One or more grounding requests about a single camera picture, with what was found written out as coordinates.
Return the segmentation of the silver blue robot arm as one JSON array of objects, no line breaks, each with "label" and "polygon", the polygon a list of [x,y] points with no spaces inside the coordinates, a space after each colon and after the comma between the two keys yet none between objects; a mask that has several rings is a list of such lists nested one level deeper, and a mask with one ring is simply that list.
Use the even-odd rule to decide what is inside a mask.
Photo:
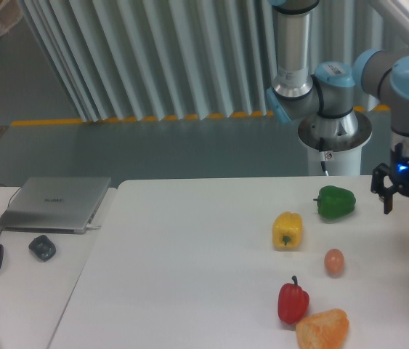
[{"label": "silver blue robot arm", "polygon": [[354,65],[324,62],[309,72],[308,45],[316,1],[272,1],[277,18],[278,72],[267,90],[267,102],[284,122],[301,119],[298,136],[313,152],[311,170],[323,175],[346,174],[343,162],[328,166],[328,154],[359,151],[370,139],[371,124],[353,110],[353,90],[389,106],[390,162],[372,173],[371,191],[384,212],[392,210],[393,196],[409,198],[409,1],[373,1],[372,7],[405,40],[396,53],[380,49],[363,52]]}]

